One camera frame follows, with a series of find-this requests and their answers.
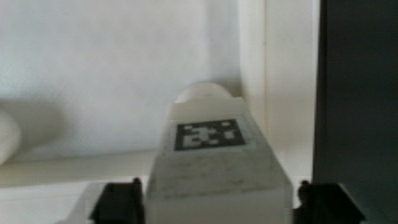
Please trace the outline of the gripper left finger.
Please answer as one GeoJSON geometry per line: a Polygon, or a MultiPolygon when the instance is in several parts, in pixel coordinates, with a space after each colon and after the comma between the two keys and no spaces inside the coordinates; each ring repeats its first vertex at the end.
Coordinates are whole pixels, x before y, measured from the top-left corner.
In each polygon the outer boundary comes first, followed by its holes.
{"type": "Polygon", "coordinates": [[[104,185],[88,219],[93,224],[143,224],[141,181],[104,185]]]}

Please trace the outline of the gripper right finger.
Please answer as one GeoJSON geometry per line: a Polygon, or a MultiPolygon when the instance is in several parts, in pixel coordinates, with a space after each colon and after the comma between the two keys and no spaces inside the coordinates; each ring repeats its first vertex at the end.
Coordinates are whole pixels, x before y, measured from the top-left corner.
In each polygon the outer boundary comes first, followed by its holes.
{"type": "Polygon", "coordinates": [[[292,224],[360,224],[364,214],[335,183],[300,182],[292,224]]]}

